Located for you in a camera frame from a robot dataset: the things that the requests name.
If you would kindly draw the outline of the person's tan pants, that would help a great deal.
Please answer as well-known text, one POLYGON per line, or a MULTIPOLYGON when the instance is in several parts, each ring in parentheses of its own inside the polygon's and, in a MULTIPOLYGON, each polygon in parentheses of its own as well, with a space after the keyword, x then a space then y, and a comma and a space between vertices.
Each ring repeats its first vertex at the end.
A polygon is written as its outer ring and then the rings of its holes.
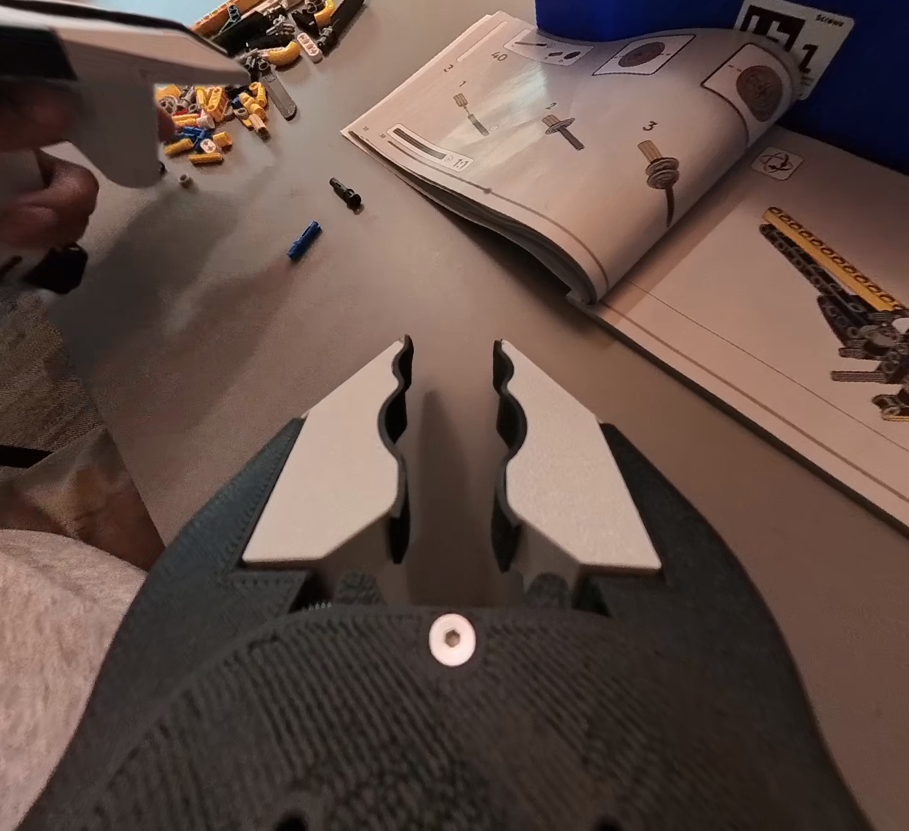
POLYGON ((70 538, 143 571, 165 550, 107 428, 3 478, 1 527, 70 538))

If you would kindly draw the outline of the pile of lego pieces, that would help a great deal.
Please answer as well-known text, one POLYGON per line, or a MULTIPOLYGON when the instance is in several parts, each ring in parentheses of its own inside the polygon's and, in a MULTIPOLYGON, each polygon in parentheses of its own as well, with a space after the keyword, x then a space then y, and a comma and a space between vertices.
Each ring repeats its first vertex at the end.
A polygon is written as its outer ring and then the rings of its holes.
POLYGON ((159 87, 155 99, 174 127, 166 158, 218 166, 233 147, 230 122, 262 141, 271 137, 269 115, 293 120, 295 100, 280 75, 303 59, 321 64, 365 6, 366 0, 228 0, 191 30, 221 48, 249 77, 246 86, 200 84, 159 87))

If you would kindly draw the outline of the person's left hand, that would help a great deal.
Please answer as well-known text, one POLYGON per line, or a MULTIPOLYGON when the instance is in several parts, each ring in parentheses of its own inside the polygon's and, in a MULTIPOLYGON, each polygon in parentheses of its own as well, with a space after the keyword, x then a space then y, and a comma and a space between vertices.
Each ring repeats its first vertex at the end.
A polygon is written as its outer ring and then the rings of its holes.
POLYGON ((96 209, 98 183, 83 166, 45 153, 66 140, 77 105, 66 91, 36 84, 2 88, 2 156, 31 156, 42 187, 3 205, 1 241, 17 250, 37 251, 76 242, 96 209))

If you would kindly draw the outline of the lego instruction booklet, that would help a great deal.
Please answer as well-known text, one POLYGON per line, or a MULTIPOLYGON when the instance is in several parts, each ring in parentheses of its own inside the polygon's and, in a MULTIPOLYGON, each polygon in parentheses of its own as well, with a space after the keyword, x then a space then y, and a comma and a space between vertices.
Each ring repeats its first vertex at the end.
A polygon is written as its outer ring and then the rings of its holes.
POLYGON ((907 175, 777 125, 794 61, 487 16, 349 141, 692 389, 907 525, 907 175))

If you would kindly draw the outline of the white tag card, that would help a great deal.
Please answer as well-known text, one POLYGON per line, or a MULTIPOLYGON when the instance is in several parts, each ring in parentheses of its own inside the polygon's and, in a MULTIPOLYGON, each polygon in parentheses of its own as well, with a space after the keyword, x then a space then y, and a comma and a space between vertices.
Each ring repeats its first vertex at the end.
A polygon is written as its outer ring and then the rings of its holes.
POLYGON ((801 77, 798 100, 810 97, 854 24, 832 11, 787 0, 744 0, 735 22, 739 31, 765 37, 790 55, 801 77))

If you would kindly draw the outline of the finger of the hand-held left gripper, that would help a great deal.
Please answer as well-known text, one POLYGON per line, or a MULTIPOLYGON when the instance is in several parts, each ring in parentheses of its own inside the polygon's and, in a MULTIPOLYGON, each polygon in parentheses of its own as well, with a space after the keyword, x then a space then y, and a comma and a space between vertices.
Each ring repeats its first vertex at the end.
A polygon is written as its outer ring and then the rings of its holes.
POLYGON ((2 78, 240 86, 219 46, 175 21, 64 0, 1 0, 2 78))

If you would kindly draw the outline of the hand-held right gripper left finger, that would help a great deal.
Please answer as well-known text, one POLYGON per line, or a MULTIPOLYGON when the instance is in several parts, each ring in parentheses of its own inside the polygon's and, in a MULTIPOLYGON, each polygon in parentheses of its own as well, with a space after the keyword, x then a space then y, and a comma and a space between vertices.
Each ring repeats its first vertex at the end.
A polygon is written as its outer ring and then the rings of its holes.
POLYGON ((302 569, 334 591, 349 572, 400 565, 410 541, 405 395, 414 344, 401 337, 306 411, 241 556, 302 569))

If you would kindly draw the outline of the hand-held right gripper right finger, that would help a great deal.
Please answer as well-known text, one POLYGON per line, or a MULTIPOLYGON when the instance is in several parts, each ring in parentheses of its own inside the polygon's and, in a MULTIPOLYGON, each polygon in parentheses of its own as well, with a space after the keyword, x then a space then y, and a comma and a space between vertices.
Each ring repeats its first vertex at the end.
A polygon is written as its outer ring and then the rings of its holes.
POLYGON ((662 561, 597 416, 513 343, 494 343, 492 544, 524 588, 552 576, 570 596, 590 576, 655 576, 662 561))

